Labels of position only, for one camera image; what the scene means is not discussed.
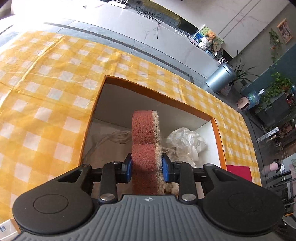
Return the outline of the white plastic bag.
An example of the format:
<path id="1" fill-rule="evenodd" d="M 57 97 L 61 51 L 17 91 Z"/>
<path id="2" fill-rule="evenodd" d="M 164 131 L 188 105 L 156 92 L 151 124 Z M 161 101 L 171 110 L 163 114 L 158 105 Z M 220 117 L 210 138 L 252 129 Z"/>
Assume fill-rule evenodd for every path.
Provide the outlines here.
<path id="1" fill-rule="evenodd" d="M 199 154 L 207 148 L 205 139 L 197 131 L 182 127 L 168 135 L 162 151 L 172 162 L 186 162 L 196 168 L 201 161 Z"/>

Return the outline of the red scouring sponge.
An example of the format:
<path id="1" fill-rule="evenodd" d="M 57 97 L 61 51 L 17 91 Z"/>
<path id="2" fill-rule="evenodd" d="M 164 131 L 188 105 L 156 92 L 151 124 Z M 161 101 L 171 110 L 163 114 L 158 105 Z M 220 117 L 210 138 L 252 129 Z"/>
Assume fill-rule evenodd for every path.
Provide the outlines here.
<path id="1" fill-rule="evenodd" d="M 163 195 L 164 190 L 158 113 L 135 111 L 132 116 L 132 193 Z"/>

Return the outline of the blue white carton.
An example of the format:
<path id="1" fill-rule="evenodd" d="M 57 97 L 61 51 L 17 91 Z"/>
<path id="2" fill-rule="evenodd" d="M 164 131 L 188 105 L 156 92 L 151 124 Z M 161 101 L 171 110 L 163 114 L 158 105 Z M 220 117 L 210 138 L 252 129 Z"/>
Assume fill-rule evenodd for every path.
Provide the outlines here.
<path id="1" fill-rule="evenodd" d="M 11 241 L 21 233 L 19 226 L 14 218 L 0 224 L 1 241 Z"/>

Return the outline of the orange-rimmed white cardboard box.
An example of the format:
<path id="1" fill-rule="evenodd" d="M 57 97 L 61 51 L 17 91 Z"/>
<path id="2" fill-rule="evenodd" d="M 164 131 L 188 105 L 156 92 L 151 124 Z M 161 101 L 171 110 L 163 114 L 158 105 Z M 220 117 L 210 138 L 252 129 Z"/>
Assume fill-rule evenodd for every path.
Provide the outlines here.
<path id="1" fill-rule="evenodd" d="M 215 119 L 125 80 L 107 77 L 91 116 L 82 161 L 93 168 L 132 157 L 129 183 L 117 194 L 173 194 L 176 182 L 166 181 L 161 155 L 194 168 L 211 163 L 226 167 Z"/>

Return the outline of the pink small stool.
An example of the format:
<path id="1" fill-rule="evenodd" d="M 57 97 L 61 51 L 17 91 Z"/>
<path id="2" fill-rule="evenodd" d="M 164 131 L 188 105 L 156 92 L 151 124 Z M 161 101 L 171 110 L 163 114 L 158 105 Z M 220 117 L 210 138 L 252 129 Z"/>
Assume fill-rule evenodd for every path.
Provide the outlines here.
<path id="1" fill-rule="evenodd" d="M 238 109 L 240 109 L 241 111 L 248 111 L 250 106 L 250 101 L 248 99 L 248 97 L 244 96 L 241 97 L 238 101 L 237 101 L 237 107 Z"/>

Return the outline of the dark cabinet with plant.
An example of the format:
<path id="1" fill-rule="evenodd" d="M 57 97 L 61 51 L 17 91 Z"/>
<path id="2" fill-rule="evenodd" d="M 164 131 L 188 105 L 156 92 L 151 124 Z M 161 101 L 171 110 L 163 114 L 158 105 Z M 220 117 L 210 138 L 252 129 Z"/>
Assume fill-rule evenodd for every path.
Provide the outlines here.
<path id="1" fill-rule="evenodd" d="M 273 81 L 254 108 L 255 117 L 266 130 L 279 125 L 295 110 L 295 84 L 279 72 L 271 77 Z"/>

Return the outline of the blue water bottle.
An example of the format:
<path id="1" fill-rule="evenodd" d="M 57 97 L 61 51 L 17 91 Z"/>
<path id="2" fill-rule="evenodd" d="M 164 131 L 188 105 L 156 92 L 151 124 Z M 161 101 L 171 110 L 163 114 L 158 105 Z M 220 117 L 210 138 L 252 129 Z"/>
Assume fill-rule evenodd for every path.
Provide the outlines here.
<path id="1" fill-rule="evenodd" d="M 248 93 L 247 98 L 249 101 L 249 108 L 252 108 L 260 103 L 260 98 L 264 94 L 264 89 L 259 90 L 259 92 L 251 91 Z"/>

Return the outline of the yellow checkered tablecloth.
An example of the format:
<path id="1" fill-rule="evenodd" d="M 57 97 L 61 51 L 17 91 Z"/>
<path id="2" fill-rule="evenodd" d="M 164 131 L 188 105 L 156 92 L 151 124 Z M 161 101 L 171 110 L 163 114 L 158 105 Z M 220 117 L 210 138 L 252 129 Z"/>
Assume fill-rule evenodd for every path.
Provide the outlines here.
<path id="1" fill-rule="evenodd" d="M 118 49 L 58 33 L 28 32 L 1 51 L 1 221 L 15 199 L 80 164 L 107 75 L 147 87 L 213 117 L 228 165 L 260 185 L 241 114 L 191 82 Z"/>

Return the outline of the grey metal trash can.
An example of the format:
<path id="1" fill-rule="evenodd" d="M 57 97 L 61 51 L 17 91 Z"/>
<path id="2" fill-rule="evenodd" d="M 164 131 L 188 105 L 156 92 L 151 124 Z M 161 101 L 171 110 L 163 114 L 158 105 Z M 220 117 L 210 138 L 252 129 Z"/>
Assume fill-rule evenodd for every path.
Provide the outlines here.
<path id="1" fill-rule="evenodd" d="M 232 67 L 227 63 L 221 63 L 218 69 L 206 80 L 206 84 L 213 92 L 217 93 L 235 78 L 236 73 Z"/>

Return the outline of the potted leafy floor plant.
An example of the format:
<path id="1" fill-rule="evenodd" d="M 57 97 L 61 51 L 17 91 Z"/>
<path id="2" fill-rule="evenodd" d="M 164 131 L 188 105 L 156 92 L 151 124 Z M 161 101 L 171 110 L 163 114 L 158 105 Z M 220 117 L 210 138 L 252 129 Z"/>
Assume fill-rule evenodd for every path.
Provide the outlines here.
<path id="1" fill-rule="evenodd" d="M 247 69 L 244 68 L 245 63 L 242 63 L 242 52 L 237 51 L 237 56 L 235 57 L 235 64 L 230 64 L 231 69 L 234 71 L 236 77 L 231 82 L 231 90 L 234 90 L 234 84 L 238 81 L 245 81 L 246 83 L 250 83 L 251 81 L 248 79 L 248 76 L 258 77 L 257 74 L 252 73 L 252 70 L 256 68 L 256 66 L 249 67 Z"/>

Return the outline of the hanging green vine plant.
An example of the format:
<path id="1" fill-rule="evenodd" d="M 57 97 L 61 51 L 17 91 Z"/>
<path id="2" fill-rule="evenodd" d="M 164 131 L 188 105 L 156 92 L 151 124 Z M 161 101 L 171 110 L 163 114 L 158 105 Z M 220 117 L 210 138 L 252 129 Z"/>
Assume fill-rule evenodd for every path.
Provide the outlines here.
<path id="1" fill-rule="evenodd" d="M 279 35 L 276 31 L 271 29 L 269 31 L 269 42 L 270 42 L 270 51 L 271 51 L 271 59 L 273 63 L 275 63 L 279 56 L 279 49 L 282 46 L 282 42 L 280 41 Z"/>

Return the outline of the brown teddy bear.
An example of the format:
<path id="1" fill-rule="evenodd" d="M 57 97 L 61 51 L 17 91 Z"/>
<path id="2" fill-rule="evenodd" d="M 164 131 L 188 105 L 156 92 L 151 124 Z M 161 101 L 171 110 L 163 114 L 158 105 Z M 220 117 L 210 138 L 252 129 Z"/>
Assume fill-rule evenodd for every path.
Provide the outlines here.
<path id="1" fill-rule="evenodd" d="M 208 47 L 210 47 L 213 43 L 213 41 L 216 39 L 217 35 L 212 31 L 212 30 L 208 30 L 208 32 L 206 33 L 206 35 L 202 38 L 202 49 L 207 49 Z"/>

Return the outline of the white marble tv console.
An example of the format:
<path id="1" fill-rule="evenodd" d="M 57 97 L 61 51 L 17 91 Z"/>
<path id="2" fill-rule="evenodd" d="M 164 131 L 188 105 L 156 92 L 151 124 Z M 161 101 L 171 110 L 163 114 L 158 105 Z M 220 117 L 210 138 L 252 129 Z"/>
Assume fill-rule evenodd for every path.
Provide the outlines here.
<path id="1" fill-rule="evenodd" d="M 49 24 L 85 32 L 208 78 L 218 62 L 165 23 L 103 1 L 10 1 L 17 24 Z"/>

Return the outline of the white wifi router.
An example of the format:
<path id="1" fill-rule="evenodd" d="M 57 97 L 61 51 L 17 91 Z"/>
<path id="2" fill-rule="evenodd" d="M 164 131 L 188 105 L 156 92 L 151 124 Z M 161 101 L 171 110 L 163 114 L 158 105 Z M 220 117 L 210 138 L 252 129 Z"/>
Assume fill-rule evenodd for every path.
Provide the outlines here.
<path id="1" fill-rule="evenodd" d="M 119 8 L 126 8 L 127 3 L 129 2 L 129 0 L 112 0 L 109 1 L 108 3 L 113 5 L 113 6 L 117 6 Z"/>

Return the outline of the framed wall picture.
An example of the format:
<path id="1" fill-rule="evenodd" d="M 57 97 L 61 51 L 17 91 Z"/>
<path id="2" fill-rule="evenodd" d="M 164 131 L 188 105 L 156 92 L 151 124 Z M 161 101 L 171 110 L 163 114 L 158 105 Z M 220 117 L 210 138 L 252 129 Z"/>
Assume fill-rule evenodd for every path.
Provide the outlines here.
<path id="1" fill-rule="evenodd" d="M 279 30 L 285 44 L 287 44 L 293 38 L 292 32 L 287 23 L 287 19 L 282 20 L 277 26 L 277 29 Z"/>

